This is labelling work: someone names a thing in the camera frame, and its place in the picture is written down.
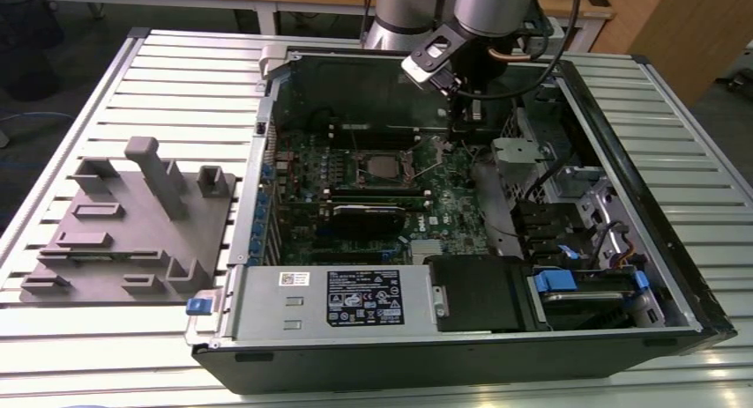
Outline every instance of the power supply label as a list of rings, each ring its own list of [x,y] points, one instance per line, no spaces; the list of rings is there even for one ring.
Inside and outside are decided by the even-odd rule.
[[[330,271],[328,275],[333,327],[405,324],[401,271]]]

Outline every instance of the barcode sticker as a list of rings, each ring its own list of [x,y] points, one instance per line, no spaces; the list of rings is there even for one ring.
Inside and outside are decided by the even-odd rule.
[[[309,272],[281,273],[281,286],[307,286],[310,276]]]

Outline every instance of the motherboard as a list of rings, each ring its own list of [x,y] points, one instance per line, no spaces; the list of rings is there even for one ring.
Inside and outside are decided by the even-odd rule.
[[[345,135],[338,142],[294,130],[278,139],[282,264],[412,264],[430,255],[488,254],[470,178],[480,149],[432,133],[378,144],[362,133]]]

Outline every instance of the slotted aluminum surface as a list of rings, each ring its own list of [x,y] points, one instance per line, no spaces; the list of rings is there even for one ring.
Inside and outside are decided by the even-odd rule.
[[[353,41],[171,31],[129,40],[0,241],[0,251],[6,250],[0,303],[19,300],[23,277],[35,268],[35,249],[50,241],[78,190],[66,175],[81,157],[115,157],[119,169],[134,169],[123,157],[125,143],[133,135],[147,135],[161,139],[161,155],[177,158],[183,171],[213,163],[243,178],[261,98],[258,58],[270,43],[357,47]],[[748,406],[745,401],[753,399],[751,189],[651,68],[627,56],[569,59],[739,328],[737,338],[689,356],[653,360],[604,380],[241,397],[191,358],[183,343],[182,307],[8,306],[0,310],[0,405],[384,406],[389,401],[396,406],[485,408]],[[231,238],[229,223],[223,241]],[[227,256],[223,251],[219,286]]]

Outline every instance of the floor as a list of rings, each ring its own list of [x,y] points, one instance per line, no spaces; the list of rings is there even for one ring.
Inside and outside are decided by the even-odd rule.
[[[65,29],[65,43],[47,52],[62,79],[60,91],[44,100],[22,103],[0,89],[4,111],[54,111],[75,116],[85,105],[107,65],[133,26],[207,32],[257,31],[253,12],[175,7],[107,5],[106,18],[94,20],[86,4],[60,3],[55,16]],[[325,34],[342,38],[360,35],[361,19],[350,16],[285,14],[282,32]],[[753,182],[753,101],[715,85],[693,108],[701,124],[749,182]],[[0,149],[0,233],[35,184],[70,122],[58,117],[18,117],[0,123],[11,143]]]

